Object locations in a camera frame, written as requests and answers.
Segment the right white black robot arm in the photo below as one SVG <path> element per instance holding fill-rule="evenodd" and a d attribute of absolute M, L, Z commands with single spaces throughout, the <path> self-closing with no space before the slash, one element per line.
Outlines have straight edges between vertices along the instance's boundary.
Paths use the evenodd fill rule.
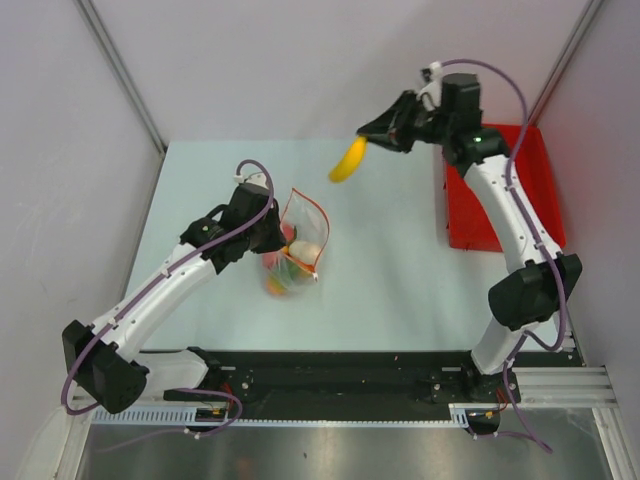
<path fill-rule="evenodd" d="M 471 73 L 431 76 L 420 91 L 404 91 L 357 134 L 394 152 L 408 153 L 417 141 L 439 145 L 482 205 L 505 256 L 507 276 L 488 293 L 492 319 L 469 364 L 461 388 L 484 401 L 509 384 L 509 369 L 535 328 L 554 320 L 557 338 L 542 347 L 558 352 L 565 341 L 567 299 L 582 272 L 575 254 L 566 255 L 546 232 L 515 171 L 503 135 L 482 124 L 481 86 Z"/>

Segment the yellow fake banana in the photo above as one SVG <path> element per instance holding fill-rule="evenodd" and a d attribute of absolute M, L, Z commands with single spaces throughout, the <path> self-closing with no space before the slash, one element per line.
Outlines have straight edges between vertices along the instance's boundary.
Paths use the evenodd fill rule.
<path fill-rule="evenodd" d="M 368 147 L 368 140 L 358 136 L 346 150 L 342 159 L 329 172 L 328 178 L 332 183 L 341 183 L 347 180 L 360 166 Z"/>

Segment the white fake radish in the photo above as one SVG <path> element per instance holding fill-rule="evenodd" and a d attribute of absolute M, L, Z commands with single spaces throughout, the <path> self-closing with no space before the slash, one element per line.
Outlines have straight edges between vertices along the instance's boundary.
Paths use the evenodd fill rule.
<path fill-rule="evenodd" d="M 314 264 L 321 252 L 319 245 L 304 240 L 293 241 L 288 247 L 289 256 L 308 265 Z"/>

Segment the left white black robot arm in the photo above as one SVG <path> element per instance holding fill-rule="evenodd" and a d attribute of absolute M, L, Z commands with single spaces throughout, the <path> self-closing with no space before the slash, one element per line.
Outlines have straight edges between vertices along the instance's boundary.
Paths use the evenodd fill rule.
<path fill-rule="evenodd" d="M 141 349 L 188 296 L 228 265 L 247 252 L 284 246 L 268 176 L 254 173 L 236 180 L 230 201 L 192 222 L 144 285 L 91 324 L 74 320 L 63 330 L 67 380 L 107 412 L 120 413 L 144 395 L 170 390 L 188 389 L 202 400 L 219 392 L 221 376 L 203 350 L 144 354 Z"/>

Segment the clear zip top bag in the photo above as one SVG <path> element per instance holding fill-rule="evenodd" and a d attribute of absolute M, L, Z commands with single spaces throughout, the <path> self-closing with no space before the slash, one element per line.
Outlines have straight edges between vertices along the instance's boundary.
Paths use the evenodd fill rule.
<path fill-rule="evenodd" d="M 318 282 L 319 263 L 330 236 L 321 205 L 292 188 L 280 216 L 285 246 L 261 256 L 266 290 L 275 296 L 298 293 Z"/>

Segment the orange red fake mango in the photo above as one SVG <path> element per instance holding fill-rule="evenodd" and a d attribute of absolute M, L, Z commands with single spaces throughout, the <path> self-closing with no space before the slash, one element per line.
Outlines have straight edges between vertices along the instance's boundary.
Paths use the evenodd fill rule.
<path fill-rule="evenodd" d="M 295 226 L 292 226 L 291 224 L 286 222 L 281 224 L 281 230 L 285 237 L 285 249 L 287 249 L 288 246 L 295 240 L 297 230 Z M 264 268 L 271 269 L 278 263 L 278 259 L 278 252 L 268 252 L 261 256 L 261 264 Z"/>

